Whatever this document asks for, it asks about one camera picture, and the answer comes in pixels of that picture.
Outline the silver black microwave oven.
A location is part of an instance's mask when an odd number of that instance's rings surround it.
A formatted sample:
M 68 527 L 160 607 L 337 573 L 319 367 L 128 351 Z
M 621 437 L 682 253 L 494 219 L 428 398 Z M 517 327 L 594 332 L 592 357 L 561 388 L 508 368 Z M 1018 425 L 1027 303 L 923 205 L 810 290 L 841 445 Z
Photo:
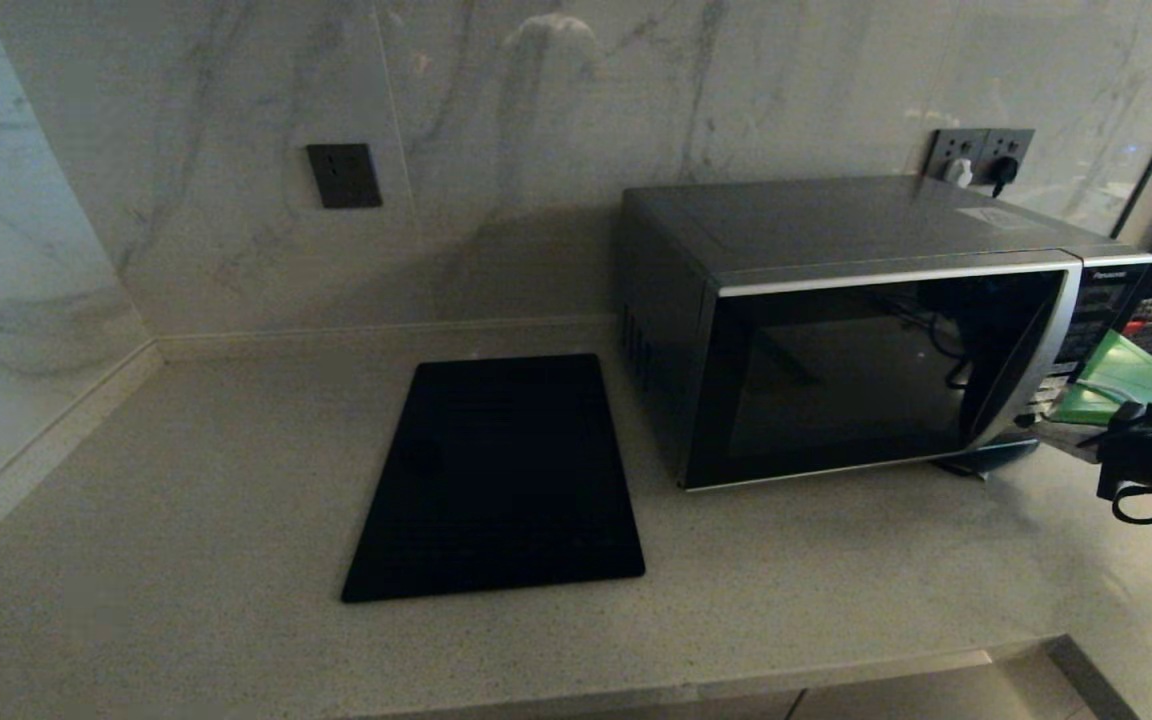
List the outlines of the silver black microwave oven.
M 1074 262 L 1071 320 L 1028 406 L 988 444 L 916 462 L 992 458 L 1026 442 L 1026 420 L 1051 414 L 1152 264 L 1102 234 L 915 176 L 635 188 L 622 197 L 612 258 L 623 350 L 680 488 L 719 297 Z

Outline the green cutting board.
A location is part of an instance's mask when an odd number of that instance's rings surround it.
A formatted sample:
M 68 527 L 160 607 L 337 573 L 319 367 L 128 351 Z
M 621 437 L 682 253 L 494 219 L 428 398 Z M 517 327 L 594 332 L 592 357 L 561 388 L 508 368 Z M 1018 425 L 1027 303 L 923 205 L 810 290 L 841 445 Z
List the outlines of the green cutting board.
M 1126 402 L 1152 406 L 1152 355 L 1111 331 L 1046 419 L 1102 429 Z

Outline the black induction cooktop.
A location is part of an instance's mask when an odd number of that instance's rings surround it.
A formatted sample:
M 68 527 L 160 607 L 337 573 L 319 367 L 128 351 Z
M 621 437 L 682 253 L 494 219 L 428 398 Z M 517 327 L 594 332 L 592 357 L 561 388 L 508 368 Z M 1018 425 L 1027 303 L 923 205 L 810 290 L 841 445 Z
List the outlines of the black induction cooktop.
M 343 602 L 645 571 L 598 356 L 416 366 Z

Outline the dark single wall socket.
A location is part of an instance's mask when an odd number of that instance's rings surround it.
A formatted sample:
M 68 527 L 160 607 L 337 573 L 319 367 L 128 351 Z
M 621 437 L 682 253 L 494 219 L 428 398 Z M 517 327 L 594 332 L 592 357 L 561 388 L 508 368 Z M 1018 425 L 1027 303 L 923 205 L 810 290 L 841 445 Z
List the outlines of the dark single wall socket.
M 311 143 L 306 158 L 323 209 L 381 209 L 381 188 L 367 143 Z

